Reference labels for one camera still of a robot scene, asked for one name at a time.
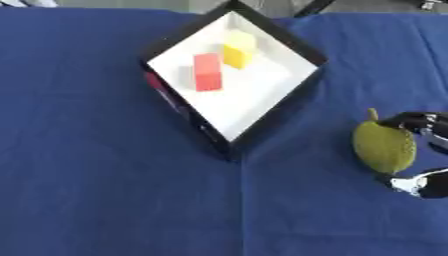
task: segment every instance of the red cube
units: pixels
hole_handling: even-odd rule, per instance
[[[194,56],[194,76],[196,91],[221,89],[221,66],[218,54],[206,53]]]

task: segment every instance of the green fruit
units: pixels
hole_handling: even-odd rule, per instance
[[[353,147],[358,157],[370,168],[394,174],[415,160],[416,145],[411,132],[377,123],[378,114],[369,109],[370,120],[360,124],[353,134]]]

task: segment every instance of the blue tablecloth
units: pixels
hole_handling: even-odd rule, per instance
[[[350,146],[368,107],[448,109],[448,17],[282,20],[330,61],[242,163],[210,154],[137,62],[194,17],[0,9],[0,255],[448,254],[448,201],[387,190]],[[421,142],[411,169],[444,164]]]

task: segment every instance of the red sticker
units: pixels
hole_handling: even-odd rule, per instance
[[[162,83],[157,78],[157,76],[154,73],[146,73],[146,80],[148,81],[149,85],[156,89],[163,89]]]

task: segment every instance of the black box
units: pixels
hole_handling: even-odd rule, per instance
[[[193,56],[221,53],[230,29],[256,38],[251,63],[241,70],[222,64],[223,89],[195,91]],[[226,159],[238,158],[290,98],[306,97],[325,62],[319,52],[237,0],[162,38],[142,60],[151,86]]]

